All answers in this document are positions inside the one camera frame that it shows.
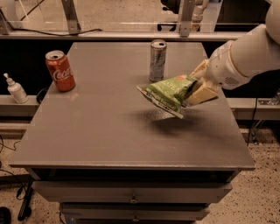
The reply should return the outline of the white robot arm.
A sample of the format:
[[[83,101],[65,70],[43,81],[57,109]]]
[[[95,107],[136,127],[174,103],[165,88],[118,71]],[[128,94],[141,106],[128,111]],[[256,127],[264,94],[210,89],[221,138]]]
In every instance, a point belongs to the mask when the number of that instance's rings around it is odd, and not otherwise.
[[[280,0],[271,0],[265,23],[237,40],[229,40],[203,60],[191,76],[197,80],[184,99],[186,106],[211,101],[218,90],[232,90],[264,72],[280,69]]]

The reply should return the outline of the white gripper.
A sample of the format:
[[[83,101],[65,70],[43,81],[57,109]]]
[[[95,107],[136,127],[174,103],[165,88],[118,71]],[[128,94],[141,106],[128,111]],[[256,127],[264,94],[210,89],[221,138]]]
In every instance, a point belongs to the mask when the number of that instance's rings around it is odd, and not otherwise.
[[[216,99],[219,95],[217,86],[232,90],[251,80],[250,72],[245,65],[247,58],[242,48],[243,44],[240,44],[238,40],[229,40],[214,50],[209,60],[204,59],[197,65],[190,76],[199,80],[206,75],[212,83],[197,82],[185,98],[187,106]]]

